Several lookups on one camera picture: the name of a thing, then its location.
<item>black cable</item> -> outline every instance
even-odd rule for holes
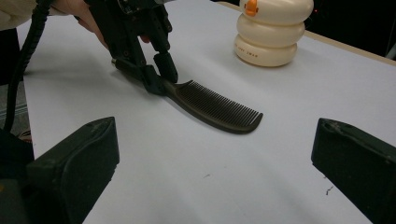
[[[33,53],[38,45],[40,37],[43,34],[47,17],[50,14],[50,4],[52,0],[37,0],[37,6],[33,11],[32,24],[30,25],[29,33],[21,50],[20,57],[16,63],[11,80],[8,84],[7,93],[7,116],[4,124],[4,130],[10,132],[15,119],[15,105],[17,101],[18,85],[21,77],[30,62]]]

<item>hand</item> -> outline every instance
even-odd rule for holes
[[[66,14],[79,17],[78,23],[85,29],[93,32],[99,41],[106,47],[107,44],[99,30],[98,25],[93,18],[89,6],[83,0],[55,0],[52,7]]]

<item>black comb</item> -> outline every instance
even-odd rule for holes
[[[145,82],[132,64],[124,60],[112,62],[121,71]],[[225,132],[251,133],[262,120],[262,113],[227,99],[192,80],[183,84],[174,84],[163,77],[158,77],[157,81],[162,84],[162,93],[154,93],[168,96],[196,118]]]

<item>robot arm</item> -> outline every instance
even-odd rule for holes
[[[138,40],[147,36],[158,54],[154,62],[162,78],[177,83],[177,70],[168,50],[172,25],[164,3],[169,0],[85,0],[114,60],[123,61],[147,91],[164,95],[163,83]]]

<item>white surface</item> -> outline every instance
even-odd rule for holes
[[[396,146],[395,67],[307,37],[290,64],[255,67],[233,53],[238,12],[208,0],[166,6],[179,82],[264,119],[248,135],[205,125],[113,68],[74,18],[50,17],[25,77],[35,155],[87,122],[117,122],[120,165],[85,223],[369,223],[337,188],[326,195],[332,183],[310,156],[319,118]]]

